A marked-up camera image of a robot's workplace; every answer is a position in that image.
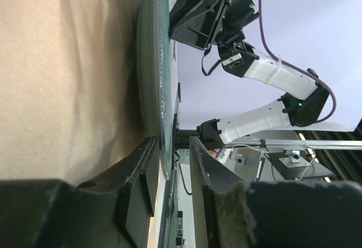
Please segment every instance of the purple cable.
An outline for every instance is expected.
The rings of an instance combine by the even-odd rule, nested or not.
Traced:
[[[261,0],[258,0],[258,3],[259,3],[259,27],[260,27],[260,36],[261,36],[261,41],[262,41],[262,44],[264,46],[264,49],[266,50],[266,52],[275,60],[275,61],[278,61],[278,57],[276,57],[273,52],[269,49],[268,45],[266,44],[266,40],[265,40],[265,36],[264,36],[264,27],[262,25],[262,11],[261,11],[261,7],[262,7],[262,3],[261,3]],[[319,79],[318,77],[315,77],[314,75],[294,66],[293,64],[289,63],[289,62],[286,62],[284,60],[282,60],[282,63],[286,66],[288,66],[289,68],[293,69],[293,70],[296,70],[302,74],[304,74],[305,76],[313,79],[314,81],[316,81],[318,84],[322,85],[330,94],[331,98],[332,98],[332,102],[333,102],[333,107],[332,107],[332,110],[330,111],[330,113],[324,117],[323,119],[319,119],[317,122],[323,122],[327,119],[329,119],[335,112],[336,108],[337,108],[337,99],[332,91],[332,89],[326,84],[324,83],[321,79]]]

